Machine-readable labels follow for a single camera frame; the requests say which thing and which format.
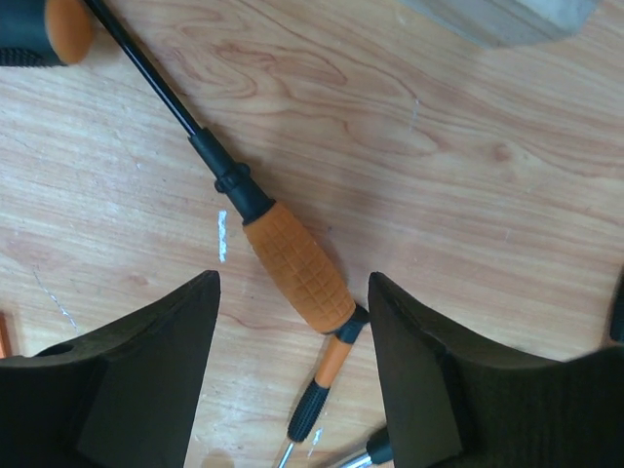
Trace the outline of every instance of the wooden tabletop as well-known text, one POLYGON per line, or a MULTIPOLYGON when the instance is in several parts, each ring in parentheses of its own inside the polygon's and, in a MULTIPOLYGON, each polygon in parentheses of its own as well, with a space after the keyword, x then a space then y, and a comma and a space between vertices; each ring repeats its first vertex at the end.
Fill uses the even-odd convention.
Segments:
MULTIPOLYGON (((110 3, 338 259, 358 300, 382 271, 505 344, 557 359, 601 345, 624 260, 620 2, 604 1, 573 39, 492 51, 396 0, 110 3)), ((218 270, 187 466, 270 466, 324 340, 262 271, 175 119, 101 30, 81 65, 0 70, 0 97, 12 352, 35 354, 218 270)), ((289 466, 383 421, 367 330, 317 444, 289 466)))

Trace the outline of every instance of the black handle grip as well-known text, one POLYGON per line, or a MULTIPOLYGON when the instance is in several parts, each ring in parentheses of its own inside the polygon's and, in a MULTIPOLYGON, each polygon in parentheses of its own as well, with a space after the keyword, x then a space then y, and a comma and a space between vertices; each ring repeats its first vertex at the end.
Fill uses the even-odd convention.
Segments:
POLYGON ((620 275, 617 290, 615 290, 611 314, 609 335, 613 341, 624 344, 624 270, 620 275))
POLYGON ((381 465, 394 458, 394 452, 390 445, 388 426, 382 427, 370 436, 367 443, 367 453, 373 465, 381 465))
POLYGON ((312 379, 292 415, 288 432, 291 441, 300 444, 307 439, 319 419, 329 393, 329 388, 323 388, 312 379))
POLYGON ((77 63, 92 42, 91 21, 79 0, 0 2, 0 66, 77 63))

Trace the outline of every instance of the white scratch mark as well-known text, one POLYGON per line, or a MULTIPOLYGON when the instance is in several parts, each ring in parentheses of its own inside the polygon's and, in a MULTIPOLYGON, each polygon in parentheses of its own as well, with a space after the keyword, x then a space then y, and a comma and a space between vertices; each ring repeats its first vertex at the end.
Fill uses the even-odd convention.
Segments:
POLYGON ((225 263, 227 258, 227 211, 218 212, 218 259, 225 263))
POLYGON ((43 283, 39 279, 39 275, 37 275, 37 272, 34 269, 32 270, 32 274, 35 276, 35 280, 37 280, 37 284, 39 285, 39 288, 41 288, 44 291, 44 293, 47 294, 50 297, 51 300, 54 301, 54 303, 57 305, 58 310, 60 310, 62 315, 64 315, 65 317, 67 317, 69 319, 69 323, 71 323, 71 326, 76 330, 76 334, 80 335, 80 331, 78 330, 78 325, 76 324, 76 321, 71 316, 71 314, 69 312, 67 312, 67 310, 65 310, 65 308, 60 304, 60 302, 57 299, 57 297, 54 294, 52 294, 50 292, 50 290, 48 290, 48 288, 46 288, 43 285, 43 283))
POLYGON ((418 110, 420 109, 420 100, 416 100, 416 104, 413 107, 413 112, 411 113, 411 122, 409 122, 409 131, 413 132, 413 129, 416 128, 416 120, 418 119, 418 110))
POLYGON ((323 435, 323 429, 324 429, 323 427, 320 428, 314 434, 314 440, 312 441, 312 447, 310 448, 310 451, 308 451, 308 458, 310 456, 312 456, 312 452, 314 451, 314 447, 317 446, 319 444, 319 442, 321 442, 321 436, 323 435))

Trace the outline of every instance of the orange screwdriver handle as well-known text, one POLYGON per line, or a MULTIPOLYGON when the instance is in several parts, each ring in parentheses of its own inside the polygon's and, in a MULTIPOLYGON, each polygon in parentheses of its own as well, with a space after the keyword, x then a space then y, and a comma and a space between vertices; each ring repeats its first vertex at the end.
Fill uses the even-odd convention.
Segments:
POLYGON ((309 231, 282 203, 244 227, 253 250, 278 289, 320 333, 342 327, 355 301, 338 270, 309 231))

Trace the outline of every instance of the wood grain surface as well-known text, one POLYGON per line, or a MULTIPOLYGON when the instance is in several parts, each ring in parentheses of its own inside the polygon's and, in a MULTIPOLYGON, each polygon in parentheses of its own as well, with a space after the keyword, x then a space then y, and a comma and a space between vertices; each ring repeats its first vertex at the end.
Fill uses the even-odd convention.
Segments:
MULTIPOLYGON (((395 0, 111 0, 178 90, 339 261, 555 359, 600 346, 624 260, 624 7, 483 51, 395 0)), ((270 466, 323 338, 99 31, 79 66, 0 70, 0 310, 14 353, 100 327, 205 269, 222 304, 188 467, 270 466), (219 261, 218 218, 227 256, 219 261)), ((383 422, 370 331, 289 466, 383 422)))

